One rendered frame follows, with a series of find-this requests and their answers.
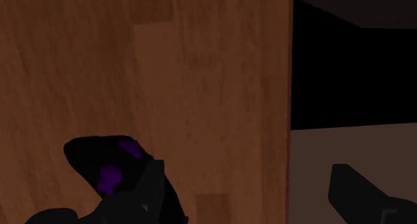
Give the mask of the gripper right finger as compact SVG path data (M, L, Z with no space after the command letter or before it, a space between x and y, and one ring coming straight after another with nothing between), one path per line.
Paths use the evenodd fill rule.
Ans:
M333 164L328 201L347 224L417 224L417 203L390 197L348 164Z

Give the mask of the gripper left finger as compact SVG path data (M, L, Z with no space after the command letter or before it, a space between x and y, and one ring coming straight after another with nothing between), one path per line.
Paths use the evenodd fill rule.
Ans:
M163 200L164 161L151 160L133 191L102 199L89 215L79 218L72 209L46 209L25 224L160 224Z

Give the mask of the black object with purple patches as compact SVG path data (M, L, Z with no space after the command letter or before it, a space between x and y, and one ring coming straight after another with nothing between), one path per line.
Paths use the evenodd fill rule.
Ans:
M146 164L154 157L130 136L85 136L63 147L73 169L101 198L134 190Z

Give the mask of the brown wooden table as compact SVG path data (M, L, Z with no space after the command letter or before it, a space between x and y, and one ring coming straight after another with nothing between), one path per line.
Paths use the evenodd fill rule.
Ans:
M190 224L287 224L292 0L0 0L0 224L99 196L65 142L125 134Z

